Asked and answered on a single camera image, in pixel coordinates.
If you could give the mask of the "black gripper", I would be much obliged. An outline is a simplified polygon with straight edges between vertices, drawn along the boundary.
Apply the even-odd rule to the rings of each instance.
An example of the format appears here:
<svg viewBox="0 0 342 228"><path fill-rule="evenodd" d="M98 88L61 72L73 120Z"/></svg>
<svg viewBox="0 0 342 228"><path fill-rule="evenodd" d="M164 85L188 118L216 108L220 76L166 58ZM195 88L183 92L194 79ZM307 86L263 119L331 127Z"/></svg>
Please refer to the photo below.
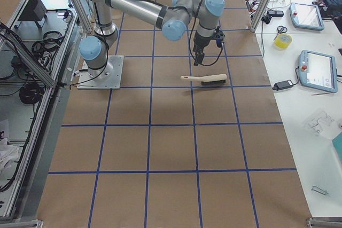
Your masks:
<svg viewBox="0 0 342 228"><path fill-rule="evenodd" d="M195 53L195 60L194 65L202 65L203 59L204 59L204 48L207 47L210 43L210 41L215 41L216 46L218 48L223 47L225 34L220 29L219 26L217 26L213 30L204 31L202 30L202 27L200 26L200 31L195 33L195 36L193 38L194 46L193 46L193 52Z"/></svg>

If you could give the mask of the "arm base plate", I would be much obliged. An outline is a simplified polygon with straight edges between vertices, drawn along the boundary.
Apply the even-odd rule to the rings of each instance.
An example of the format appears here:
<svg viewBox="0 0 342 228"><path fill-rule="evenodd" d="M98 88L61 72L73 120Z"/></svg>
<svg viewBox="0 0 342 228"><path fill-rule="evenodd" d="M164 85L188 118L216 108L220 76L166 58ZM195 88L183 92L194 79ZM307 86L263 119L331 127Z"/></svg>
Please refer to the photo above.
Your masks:
<svg viewBox="0 0 342 228"><path fill-rule="evenodd" d="M80 73L77 88L80 90L120 89L123 62L124 56L109 56L103 71L103 69L88 69L84 61L82 68L87 71Z"/></svg>

